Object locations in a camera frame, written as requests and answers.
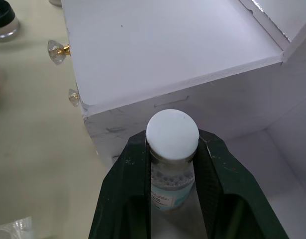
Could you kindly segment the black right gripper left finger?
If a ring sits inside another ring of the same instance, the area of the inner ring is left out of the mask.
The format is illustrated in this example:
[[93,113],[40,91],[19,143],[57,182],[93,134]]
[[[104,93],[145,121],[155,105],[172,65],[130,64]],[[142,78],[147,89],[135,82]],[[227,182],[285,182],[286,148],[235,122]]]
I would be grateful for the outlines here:
[[142,131],[129,138],[102,182],[89,238],[151,237],[150,147]]

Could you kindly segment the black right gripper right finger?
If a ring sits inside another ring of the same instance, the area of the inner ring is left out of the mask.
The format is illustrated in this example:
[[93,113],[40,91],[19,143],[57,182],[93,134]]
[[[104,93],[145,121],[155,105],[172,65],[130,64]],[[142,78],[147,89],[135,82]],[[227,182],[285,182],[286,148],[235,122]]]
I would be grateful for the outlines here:
[[286,239],[254,176],[225,142],[200,130],[193,157],[196,190],[209,239]]

